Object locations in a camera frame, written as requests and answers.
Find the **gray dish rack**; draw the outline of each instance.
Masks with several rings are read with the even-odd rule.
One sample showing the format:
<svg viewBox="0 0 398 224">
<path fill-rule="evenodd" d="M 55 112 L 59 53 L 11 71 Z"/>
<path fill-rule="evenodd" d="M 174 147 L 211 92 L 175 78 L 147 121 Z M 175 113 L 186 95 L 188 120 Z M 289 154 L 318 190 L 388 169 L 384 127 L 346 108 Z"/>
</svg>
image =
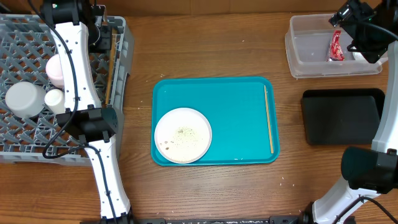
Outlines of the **gray dish rack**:
<svg viewBox="0 0 398 224">
<path fill-rule="evenodd" d="M 96 92 L 103 104 L 108 103 L 118 114 L 119 130 L 116 155 L 119 156 L 124 124 L 123 96 L 131 69 L 134 38 L 123 17 L 108 16 L 108 24 L 118 31 L 110 102 L 105 101 L 109 55 L 90 54 L 91 72 Z M 58 159 L 44 159 L 42 151 L 60 129 L 52 112 L 45 108 L 35 118 L 20 119 L 8 109 L 7 90 L 18 82 L 31 82 L 46 91 L 55 88 L 48 80 L 45 65 L 56 53 L 49 28 L 38 16 L 0 15 L 0 163 L 51 162 L 66 166 L 90 166 L 84 150 Z M 76 146 L 78 141 L 63 133 L 48 150 L 60 154 Z"/>
</svg>

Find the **black pad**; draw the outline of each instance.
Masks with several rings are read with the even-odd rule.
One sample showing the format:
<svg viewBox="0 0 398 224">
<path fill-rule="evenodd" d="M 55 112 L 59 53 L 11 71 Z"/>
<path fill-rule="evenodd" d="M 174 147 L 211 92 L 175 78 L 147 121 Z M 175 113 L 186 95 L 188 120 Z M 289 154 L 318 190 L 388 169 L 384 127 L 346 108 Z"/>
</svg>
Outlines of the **black pad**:
<svg viewBox="0 0 398 224">
<path fill-rule="evenodd" d="M 380 89 L 307 90 L 302 111 L 311 145 L 371 144 L 384 104 Z"/>
</svg>

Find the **red packet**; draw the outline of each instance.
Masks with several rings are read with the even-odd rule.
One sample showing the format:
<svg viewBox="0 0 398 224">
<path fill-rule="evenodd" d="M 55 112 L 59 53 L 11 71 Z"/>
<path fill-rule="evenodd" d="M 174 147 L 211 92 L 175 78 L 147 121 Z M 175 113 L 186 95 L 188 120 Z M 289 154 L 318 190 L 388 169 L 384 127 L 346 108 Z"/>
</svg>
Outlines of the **red packet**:
<svg viewBox="0 0 398 224">
<path fill-rule="evenodd" d="M 328 50 L 328 57 L 326 59 L 326 61 L 328 62 L 344 60 L 343 51 L 341 49 L 339 42 L 340 35 L 341 35 L 341 30 L 335 30 L 333 36 L 331 37 L 330 46 Z"/>
</svg>

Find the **teal tray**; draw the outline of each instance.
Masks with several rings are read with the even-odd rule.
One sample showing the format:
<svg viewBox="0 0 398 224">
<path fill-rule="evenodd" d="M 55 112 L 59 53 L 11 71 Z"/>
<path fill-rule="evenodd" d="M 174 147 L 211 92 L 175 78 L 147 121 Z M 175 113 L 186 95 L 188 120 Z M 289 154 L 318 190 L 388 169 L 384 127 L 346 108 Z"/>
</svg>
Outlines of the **teal tray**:
<svg viewBox="0 0 398 224">
<path fill-rule="evenodd" d="M 267 122 L 264 86 L 267 89 Z M 189 164 L 168 161 L 157 150 L 154 133 L 161 117 L 176 108 L 192 108 L 209 121 L 213 139 L 207 153 Z M 269 138 L 274 153 L 271 154 Z M 162 80 L 152 102 L 150 153 L 161 166 L 267 164 L 279 155 L 279 137 L 271 83 L 262 77 Z"/>
</svg>

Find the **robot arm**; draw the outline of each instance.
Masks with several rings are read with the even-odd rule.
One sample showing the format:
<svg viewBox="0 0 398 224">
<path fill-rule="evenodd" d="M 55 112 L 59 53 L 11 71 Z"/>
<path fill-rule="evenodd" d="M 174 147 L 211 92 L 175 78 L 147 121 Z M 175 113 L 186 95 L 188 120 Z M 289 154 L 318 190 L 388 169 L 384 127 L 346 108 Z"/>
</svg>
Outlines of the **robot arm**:
<svg viewBox="0 0 398 224">
<path fill-rule="evenodd" d="M 89 46 L 99 45 L 102 38 L 98 27 L 101 27 L 104 6 L 92 6 L 88 0 L 45 0 L 41 11 L 45 20 L 55 27 L 65 41 L 76 71 L 77 86 L 74 84 L 67 51 L 52 31 L 60 56 L 65 86 L 66 112 L 57 115 L 57 122 L 63 127 L 70 120 L 70 124 L 65 128 L 66 132 L 79 139 L 82 144 L 93 146 L 98 150 L 85 148 L 91 159 L 101 200 L 102 222 L 120 220 L 120 223 L 129 223 L 127 218 L 130 215 L 131 206 L 123 189 L 116 157 L 118 119 L 112 108 L 101 107 L 88 58 Z M 77 88 L 79 102 L 77 111 L 72 116 L 75 88 Z"/>
<path fill-rule="evenodd" d="M 301 223 L 355 223 L 354 220 L 345 220 L 366 202 L 358 201 L 360 197 L 375 198 L 397 188 L 398 41 L 394 36 L 398 33 L 397 18 L 394 17 L 398 12 L 396 6 L 397 1 L 383 1 L 375 9 L 371 9 L 366 3 L 348 0 L 330 19 L 332 25 L 340 24 L 353 38 L 348 50 L 354 51 L 352 47 L 356 47 L 369 63 L 376 63 L 388 49 L 388 87 L 372 151 L 347 148 L 341 161 L 342 177 L 325 196 L 307 207 L 301 214 Z"/>
</svg>

